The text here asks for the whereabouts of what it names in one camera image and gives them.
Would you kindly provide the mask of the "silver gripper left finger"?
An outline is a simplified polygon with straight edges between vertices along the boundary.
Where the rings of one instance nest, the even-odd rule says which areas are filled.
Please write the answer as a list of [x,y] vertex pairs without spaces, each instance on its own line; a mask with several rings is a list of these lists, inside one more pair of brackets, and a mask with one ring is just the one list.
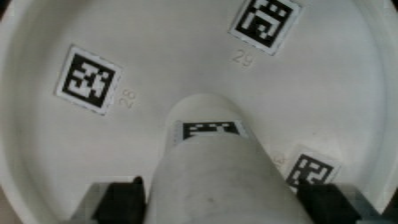
[[136,176],[127,182],[97,182],[69,218],[69,224],[143,224],[145,189]]

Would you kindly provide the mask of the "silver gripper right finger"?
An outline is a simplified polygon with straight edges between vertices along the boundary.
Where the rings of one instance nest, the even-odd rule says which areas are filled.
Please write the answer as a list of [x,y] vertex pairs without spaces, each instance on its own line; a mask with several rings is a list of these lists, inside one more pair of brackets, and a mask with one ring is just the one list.
[[296,198],[314,224],[372,224],[380,213],[351,186],[300,184]]

